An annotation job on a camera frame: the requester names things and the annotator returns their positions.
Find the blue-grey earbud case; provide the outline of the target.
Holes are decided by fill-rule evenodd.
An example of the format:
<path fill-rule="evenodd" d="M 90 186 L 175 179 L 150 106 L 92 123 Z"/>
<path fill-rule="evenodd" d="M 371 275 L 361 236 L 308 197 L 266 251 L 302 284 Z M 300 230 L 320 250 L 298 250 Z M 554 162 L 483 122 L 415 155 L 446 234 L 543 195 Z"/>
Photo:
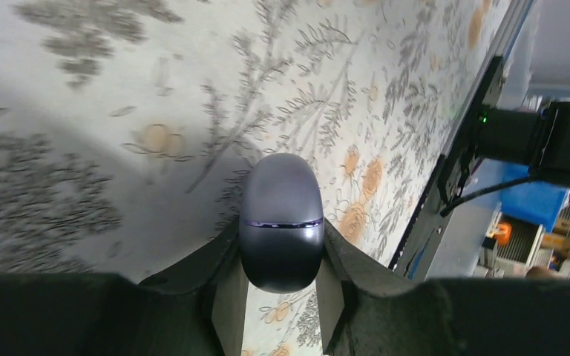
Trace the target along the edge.
<path fill-rule="evenodd" d="M 324 249 L 324 212 L 306 160 L 279 153 L 257 163 L 243 190 L 238 236 L 252 285 L 288 294 L 311 284 Z"/>

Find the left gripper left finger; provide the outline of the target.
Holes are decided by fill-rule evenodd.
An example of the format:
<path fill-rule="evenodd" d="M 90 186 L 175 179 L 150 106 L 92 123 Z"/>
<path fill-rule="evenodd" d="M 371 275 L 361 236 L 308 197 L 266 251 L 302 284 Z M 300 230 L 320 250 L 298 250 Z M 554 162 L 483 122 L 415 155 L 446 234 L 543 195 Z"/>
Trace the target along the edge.
<path fill-rule="evenodd" d="M 248 280 L 238 226 L 133 283 L 0 274 L 0 355 L 239 355 Z"/>

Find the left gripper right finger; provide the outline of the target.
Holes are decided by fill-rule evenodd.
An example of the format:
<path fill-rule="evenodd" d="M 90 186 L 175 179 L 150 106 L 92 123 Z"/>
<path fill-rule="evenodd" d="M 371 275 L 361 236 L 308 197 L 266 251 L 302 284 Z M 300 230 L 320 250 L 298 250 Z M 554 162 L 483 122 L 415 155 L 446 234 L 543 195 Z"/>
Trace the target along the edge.
<path fill-rule="evenodd" d="M 315 280 L 326 355 L 570 355 L 570 279 L 416 283 L 324 225 Z"/>

